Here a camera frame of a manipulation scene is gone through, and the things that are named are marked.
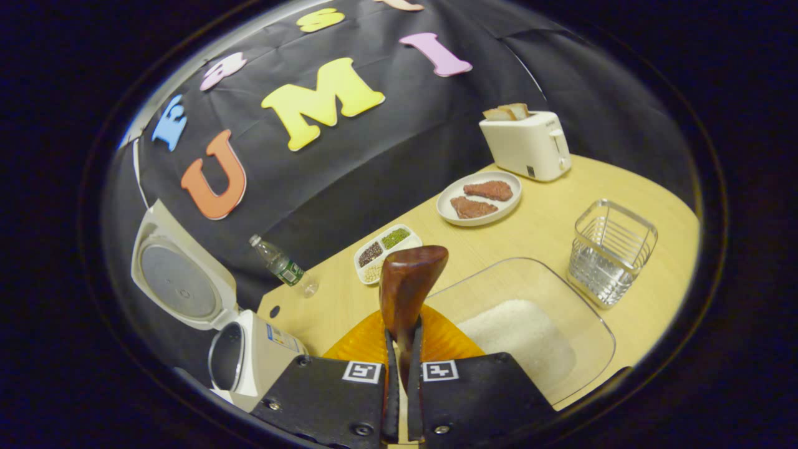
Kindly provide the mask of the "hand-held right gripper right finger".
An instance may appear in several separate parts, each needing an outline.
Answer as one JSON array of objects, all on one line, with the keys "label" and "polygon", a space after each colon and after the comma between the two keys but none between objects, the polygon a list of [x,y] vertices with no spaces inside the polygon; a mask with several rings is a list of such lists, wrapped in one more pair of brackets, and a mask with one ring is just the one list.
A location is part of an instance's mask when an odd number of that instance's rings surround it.
[{"label": "hand-held right gripper right finger", "polygon": [[408,369],[408,436],[422,448],[499,448],[524,440],[555,409],[507,352],[487,354],[425,305]]}]

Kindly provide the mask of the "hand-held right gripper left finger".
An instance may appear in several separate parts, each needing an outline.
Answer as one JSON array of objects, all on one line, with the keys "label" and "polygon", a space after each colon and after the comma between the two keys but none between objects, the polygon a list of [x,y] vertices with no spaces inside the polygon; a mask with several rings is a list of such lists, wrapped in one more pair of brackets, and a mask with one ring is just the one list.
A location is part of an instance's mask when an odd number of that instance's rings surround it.
[{"label": "hand-held right gripper left finger", "polygon": [[267,422],[303,447],[385,448],[398,435],[397,362],[381,312],[323,356],[297,356],[267,392]]}]

